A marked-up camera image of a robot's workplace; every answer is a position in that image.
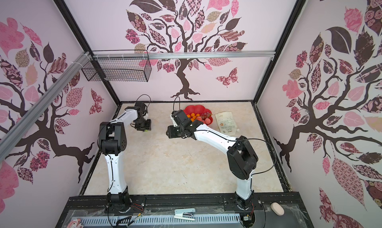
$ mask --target black wire mesh basket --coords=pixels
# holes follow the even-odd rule
[[[124,51],[134,51],[134,54],[94,55],[93,59],[82,68],[82,72],[87,80],[148,82],[151,64],[147,50]]]

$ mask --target wall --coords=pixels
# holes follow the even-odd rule
[[[382,0],[309,0],[260,111],[314,227],[380,227]]]
[[[0,0],[0,137],[82,53],[52,0]],[[0,168],[0,222],[54,227],[97,151],[98,125],[116,106],[78,73]]]
[[[167,53],[274,50],[296,0],[65,2],[93,50]],[[150,62],[149,82],[111,82],[121,100],[141,91],[165,101],[253,99],[269,58]]]

